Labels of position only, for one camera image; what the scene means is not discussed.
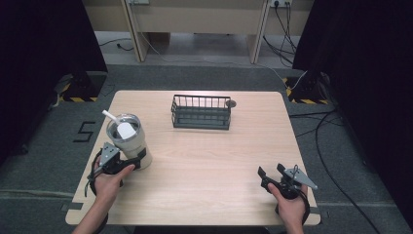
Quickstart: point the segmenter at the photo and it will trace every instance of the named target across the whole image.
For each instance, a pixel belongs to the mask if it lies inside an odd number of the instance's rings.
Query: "wooden table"
[[[229,131],[175,129],[170,106],[173,95],[229,96],[237,102]],[[109,112],[139,117],[152,164],[133,172],[109,213],[109,224],[121,225],[281,225],[275,214],[277,200],[260,186],[261,166],[280,180],[278,163],[295,164],[306,172],[282,100],[275,92],[120,91]],[[94,201],[84,196],[94,155],[105,141],[105,119],[91,158],[80,180],[66,221],[78,224]],[[316,207],[313,191],[309,201]],[[320,222],[310,214],[307,225]]]

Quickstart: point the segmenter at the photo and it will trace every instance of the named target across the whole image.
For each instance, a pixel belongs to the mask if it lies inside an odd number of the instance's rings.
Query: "yellow black tape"
[[[59,101],[72,101],[72,102],[86,102],[86,101],[97,101],[97,97],[71,97],[67,91],[69,90],[70,84],[67,84],[60,93]]]
[[[286,84],[288,78],[283,78],[282,79],[284,83]],[[286,87],[286,95],[288,96],[289,101],[293,103],[305,103],[305,104],[328,104],[327,100],[322,96],[321,91],[318,91],[319,94],[317,97],[312,96],[312,98],[302,98],[302,97],[297,97],[297,95],[294,93],[294,90],[291,90],[292,87]]]
[[[72,101],[72,102],[85,102],[85,101],[97,101],[97,97],[65,97],[62,96],[60,101]]]

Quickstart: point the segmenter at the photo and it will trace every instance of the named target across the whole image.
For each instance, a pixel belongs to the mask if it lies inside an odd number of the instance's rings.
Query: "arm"
[[[270,189],[271,193],[279,202],[280,218],[284,222],[286,232],[288,234],[303,234],[302,221],[305,212],[304,201],[300,197],[293,200],[283,198],[278,188],[272,183],[268,184],[268,189]],[[307,195],[308,187],[303,184],[301,191]]]
[[[94,204],[73,231],[73,234],[90,234],[97,230],[115,202],[121,180],[129,175],[133,169],[134,165],[129,165],[116,175],[101,174],[95,179],[96,198]]]

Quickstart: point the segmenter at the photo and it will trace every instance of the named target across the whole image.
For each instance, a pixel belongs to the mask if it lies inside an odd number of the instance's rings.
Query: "black curtain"
[[[316,0],[294,68],[323,71],[365,161],[413,228],[413,1]]]
[[[107,71],[81,0],[0,1],[0,163],[27,141],[66,74]]]

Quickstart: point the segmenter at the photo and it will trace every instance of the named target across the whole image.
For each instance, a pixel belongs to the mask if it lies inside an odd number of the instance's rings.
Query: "electrical socket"
[[[289,6],[292,4],[292,0],[271,0],[270,7],[275,7],[276,1],[279,2],[279,8],[286,8],[287,3],[289,3]]]
[[[149,5],[149,0],[129,0],[131,5]]]

